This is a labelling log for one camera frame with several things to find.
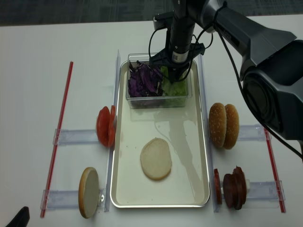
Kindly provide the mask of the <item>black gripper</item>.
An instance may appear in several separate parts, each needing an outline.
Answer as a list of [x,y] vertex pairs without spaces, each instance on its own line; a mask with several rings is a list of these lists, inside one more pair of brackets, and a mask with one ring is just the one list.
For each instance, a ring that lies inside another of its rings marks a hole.
[[150,56],[151,66],[167,67],[170,83],[184,81],[189,74],[190,62],[205,53],[203,44],[192,43],[194,28],[195,22],[190,17],[177,18],[174,13],[171,28],[166,29],[165,48]]

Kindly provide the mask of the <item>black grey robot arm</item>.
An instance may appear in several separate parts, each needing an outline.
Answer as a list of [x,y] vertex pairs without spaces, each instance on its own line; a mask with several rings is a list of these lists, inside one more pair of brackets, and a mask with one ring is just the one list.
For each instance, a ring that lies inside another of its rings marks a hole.
[[303,141],[303,42],[288,31],[267,28],[228,8],[223,0],[175,0],[173,11],[155,16],[154,29],[166,29],[165,48],[149,57],[166,66],[169,80],[184,80],[193,59],[205,52],[192,42],[195,25],[217,32],[223,45],[241,56],[235,72],[246,105],[283,145]]

